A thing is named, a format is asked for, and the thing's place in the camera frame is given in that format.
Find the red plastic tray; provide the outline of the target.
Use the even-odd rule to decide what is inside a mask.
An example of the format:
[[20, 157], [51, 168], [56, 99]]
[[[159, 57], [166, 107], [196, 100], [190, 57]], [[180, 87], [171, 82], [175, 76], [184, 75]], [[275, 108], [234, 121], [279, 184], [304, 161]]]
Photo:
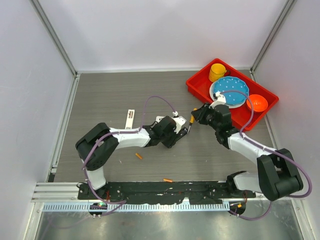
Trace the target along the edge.
[[219, 58], [215, 58], [186, 81], [187, 90], [202, 103], [213, 102], [210, 97], [210, 86], [213, 83], [209, 80], [209, 73], [211, 65], [213, 64], [224, 65], [225, 68], [230, 71], [230, 75], [232, 77], [238, 77], [246, 83], [250, 94], [260, 95], [267, 100], [268, 107], [262, 112], [255, 112], [253, 114], [251, 122], [244, 128], [245, 132], [252, 130], [258, 124], [258, 122], [267, 114], [267, 112], [279, 101], [279, 97], [260, 84], [256, 83], [240, 71], [228, 65], [226, 62], [222, 61]]

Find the white remote with orange batteries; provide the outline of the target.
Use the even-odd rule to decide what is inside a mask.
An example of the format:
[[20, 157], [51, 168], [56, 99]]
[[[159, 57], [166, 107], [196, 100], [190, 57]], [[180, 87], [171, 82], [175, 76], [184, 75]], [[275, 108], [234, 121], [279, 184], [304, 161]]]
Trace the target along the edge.
[[133, 123], [134, 123], [134, 117], [135, 117], [135, 110], [134, 109], [129, 109], [127, 111], [127, 117], [126, 117], [126, 122], [125, 122], [125, 129], [132, 129]]

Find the yellow cup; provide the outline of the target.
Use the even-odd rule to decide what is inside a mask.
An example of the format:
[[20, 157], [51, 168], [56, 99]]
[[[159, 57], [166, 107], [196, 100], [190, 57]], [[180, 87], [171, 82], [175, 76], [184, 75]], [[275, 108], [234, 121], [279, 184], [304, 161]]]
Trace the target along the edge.
[[219, 80], [220, 78], [223, 78], [223, 77], [226, 77], [229, 75], [230, 75], [230, 71], [227, 70], [223, 64], [214, 63], [210, 67], [208, 79], [214, 83], [217, 80]]

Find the orange bowl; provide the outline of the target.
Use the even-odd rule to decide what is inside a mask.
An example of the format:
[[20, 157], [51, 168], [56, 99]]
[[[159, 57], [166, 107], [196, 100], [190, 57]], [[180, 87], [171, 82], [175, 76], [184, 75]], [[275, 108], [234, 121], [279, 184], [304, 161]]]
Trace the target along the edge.
[[253, 105], [253, 111], [256, 113], [265, 111], [269, 106], [268, 101], [259, 94], [251, 94], [249, 100]]

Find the orange handle screwdriver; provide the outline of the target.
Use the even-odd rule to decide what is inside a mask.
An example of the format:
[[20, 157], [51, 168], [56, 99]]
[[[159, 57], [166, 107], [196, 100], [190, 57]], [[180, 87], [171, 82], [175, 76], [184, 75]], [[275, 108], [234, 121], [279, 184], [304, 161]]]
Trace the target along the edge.
[[189, 120], [189, 125], [188, 125], [188, 130], [187, 130], [188, 133], [190, 132], [191, 127], [192, 127], [194, 122], [195, 122], [195, 118], [194, 118], [193, 114], [191, 114], [191, 117], [190, 117], [190, 120]]

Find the white grey plate underneath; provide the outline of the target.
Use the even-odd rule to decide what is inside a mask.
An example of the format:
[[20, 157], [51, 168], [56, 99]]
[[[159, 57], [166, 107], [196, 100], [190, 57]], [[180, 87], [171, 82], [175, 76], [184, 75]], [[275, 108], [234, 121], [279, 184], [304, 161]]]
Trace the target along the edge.
[[[210, 98], [213, 101], [216, 101], [215, 99], [215, 93], [216, 92], [225, 92], [227, 90], [240, 90], [240, 85], [236, 84], [236, 83], [231, 83], [230, 80], [226, 80], [226, 81], [219, 81], [217, 80], [216, 82], [212, 83], [212, 85], [209, 88], [209, 95]], [[240, 93], [236, 93], [236, 92], [231, 92], [228, 93], [225, 96], [225, 104], [231, 108], [231, 109], [235, 109], [238, 108], [240, 106], [243, 105], [243, 103], [245, 102], [245, 97], [240, 94]]]

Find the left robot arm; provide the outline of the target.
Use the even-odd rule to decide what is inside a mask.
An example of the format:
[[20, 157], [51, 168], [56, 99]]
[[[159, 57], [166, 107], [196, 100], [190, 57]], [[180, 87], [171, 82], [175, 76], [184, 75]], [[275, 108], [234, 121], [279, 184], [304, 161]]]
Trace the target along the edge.
[[134, 129], [116, 129], [104, 122], [97, 124], [75, 144], [90, 185], [89, 194], [97, 200], [106, 195], [103, 167], [114, 151], [153, 147], [160, 143], [170, 149], [188, 133], [185, 123], [186, 119], [182, 116], [157, 116], [153, 124]]

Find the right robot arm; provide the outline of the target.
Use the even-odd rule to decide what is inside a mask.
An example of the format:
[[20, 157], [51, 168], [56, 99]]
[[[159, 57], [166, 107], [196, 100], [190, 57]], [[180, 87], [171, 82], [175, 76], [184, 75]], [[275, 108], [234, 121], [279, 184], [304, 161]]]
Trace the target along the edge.
[[269, 148], [241, 133], [232, 124], [231, 112], [226, 105], [204, 104], [191, 115], [201, 125], [214, 129], [219, 144], [241, 154], [256, 164], [257, 173], [240, 171], [227, 177], [226, 193], [233, 198], [243, 191], [262, 193], [268, 200], [288, 197], [303, 189], [304, 184], [291, 152]]

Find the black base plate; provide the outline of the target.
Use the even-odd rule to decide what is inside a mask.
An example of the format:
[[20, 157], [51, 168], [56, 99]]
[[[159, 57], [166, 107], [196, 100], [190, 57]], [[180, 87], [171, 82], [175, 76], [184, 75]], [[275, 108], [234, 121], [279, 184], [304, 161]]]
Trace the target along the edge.
[[222, 199], [255, 198], [249, 190], [231, 191], [226, 182], [219, 181], [141, 181], [108, 182], [94, 195], [87, 183], [79, 182], [79, 200], [103, 199], [107, 202], [125, 202], [130, 205], [174, 205], [185, 198], [191, 205], [220, 204]]

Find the black remote control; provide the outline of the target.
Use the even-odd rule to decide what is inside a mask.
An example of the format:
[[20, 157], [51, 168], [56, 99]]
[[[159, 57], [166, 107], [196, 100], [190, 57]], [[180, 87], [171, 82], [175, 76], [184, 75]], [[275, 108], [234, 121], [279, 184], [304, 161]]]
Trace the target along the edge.
[[179, 131], [179, 133], [178, 133], [178, 140], [180, 140], [181, 138], [183, 138], [185, 135], [187, 135], [188, 134], [188, 128], [186, 128], [186, 127], [183, 127], [180, 131]]

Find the blue polka dot plate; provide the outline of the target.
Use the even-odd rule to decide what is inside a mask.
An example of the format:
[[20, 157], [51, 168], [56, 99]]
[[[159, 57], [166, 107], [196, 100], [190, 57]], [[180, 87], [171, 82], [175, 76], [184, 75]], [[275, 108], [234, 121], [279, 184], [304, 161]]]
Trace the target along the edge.
[[221, 77], [220, 79], [218, 79], [218, 81], [221, 81], [221, 82], [222, 82], [222, 81], [227, 81], [227, 80], [231, 81], [231, 83], [240, 85], [240, 86], [237, 87], [237, 88], [240, 89], [240, 90], [227, 90], [227, 91], [226, 91], [227, 93], [223, 94], [225, 97], [226, 97], [226, 95], [227, 95], [228, 93], [232, 93], [232, 92], [239, 93], [239, 94], [243, 93], [243, 94], [245, 94], [246, 96], [249, 96], [249, 94], [250, 94], [249, 87], [247, 86], [247, 84], [246, 84], [243, 80], [241, 80], [240, 78], [235, 77], [235, 76], [225, 76], [225, 77]]

